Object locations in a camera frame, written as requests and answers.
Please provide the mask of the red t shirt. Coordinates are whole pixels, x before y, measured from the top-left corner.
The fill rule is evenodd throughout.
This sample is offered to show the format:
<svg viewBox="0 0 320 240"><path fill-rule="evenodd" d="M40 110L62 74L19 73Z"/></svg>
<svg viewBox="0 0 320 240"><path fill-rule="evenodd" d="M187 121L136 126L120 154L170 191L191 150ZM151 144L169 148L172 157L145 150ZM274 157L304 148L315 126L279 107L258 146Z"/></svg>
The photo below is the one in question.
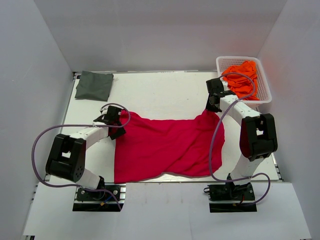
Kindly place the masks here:
<svg viewBox="0 0 320 240"><path fill-rule="evenodd" d="M194 119L155 120L122 111L126 133L115 140L114 182L140 182L162 174L207 177L222 166L225 130L204 110Z"/></svg>

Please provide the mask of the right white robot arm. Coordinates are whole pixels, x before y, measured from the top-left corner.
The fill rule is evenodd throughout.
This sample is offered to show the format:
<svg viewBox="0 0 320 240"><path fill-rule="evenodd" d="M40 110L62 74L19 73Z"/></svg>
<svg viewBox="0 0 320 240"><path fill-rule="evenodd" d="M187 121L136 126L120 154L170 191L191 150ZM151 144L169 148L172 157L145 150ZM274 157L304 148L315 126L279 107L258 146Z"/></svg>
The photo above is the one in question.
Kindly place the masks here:
<svg viewBox="0 0 320 240"><path fill-rule="evenodd" d="M205 109L229 115L240 125L239 148L241 155L228 179L226 195L236 200L244 193L254 172L264 159L278 149L275 119L270 113L262 114L242 102L231 90L225 90L219 78L206 81L208 99Z"/></svg>

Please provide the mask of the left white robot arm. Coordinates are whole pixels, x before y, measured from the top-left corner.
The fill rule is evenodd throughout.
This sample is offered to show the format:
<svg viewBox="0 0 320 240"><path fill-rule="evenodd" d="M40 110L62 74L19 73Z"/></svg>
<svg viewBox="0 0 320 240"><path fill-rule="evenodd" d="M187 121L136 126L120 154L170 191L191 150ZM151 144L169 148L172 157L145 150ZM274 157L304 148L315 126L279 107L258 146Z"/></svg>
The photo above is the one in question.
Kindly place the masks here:
<svg viewBox="0 0 320 240"><path fill-rule="evenodd" d="M70 135L58 134L48 156L46 173L87 188L96 200L103 198L106 193L104 179L86 169L86 151L103 139L115 140L126 133L120 121L124 109L123 106L108 104L100 109L100 116L93 125Z"/></svg>

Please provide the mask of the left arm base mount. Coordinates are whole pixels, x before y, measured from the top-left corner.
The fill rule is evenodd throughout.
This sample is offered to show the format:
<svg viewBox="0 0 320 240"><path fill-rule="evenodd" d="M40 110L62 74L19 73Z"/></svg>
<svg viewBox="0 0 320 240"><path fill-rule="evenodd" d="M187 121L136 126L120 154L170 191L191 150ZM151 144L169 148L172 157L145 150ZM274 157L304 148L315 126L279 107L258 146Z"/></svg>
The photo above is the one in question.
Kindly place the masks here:
<svg viewBox="0 0 320 240"><path fill-rule="evenodd" d="M125 184L105 184L105 188L110 191L122 208L125 202L126 185ZM120 212L120 208L108 192L92 192L84 188L77 188L73 212Z"/></svg>

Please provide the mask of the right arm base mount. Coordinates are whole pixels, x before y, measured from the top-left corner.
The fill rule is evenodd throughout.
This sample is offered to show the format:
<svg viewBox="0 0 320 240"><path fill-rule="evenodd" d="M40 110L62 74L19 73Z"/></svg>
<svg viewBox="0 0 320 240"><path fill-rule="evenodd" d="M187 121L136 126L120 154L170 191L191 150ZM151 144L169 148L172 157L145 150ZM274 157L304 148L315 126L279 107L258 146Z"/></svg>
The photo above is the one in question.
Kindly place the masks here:
<svg viewBox="0 0 320 240"><path fill-rule="evenodd" d="M254 213L257 212L255 194L251 183L234 185L210 184L203 189L209 198L210 213Z"/></svg>

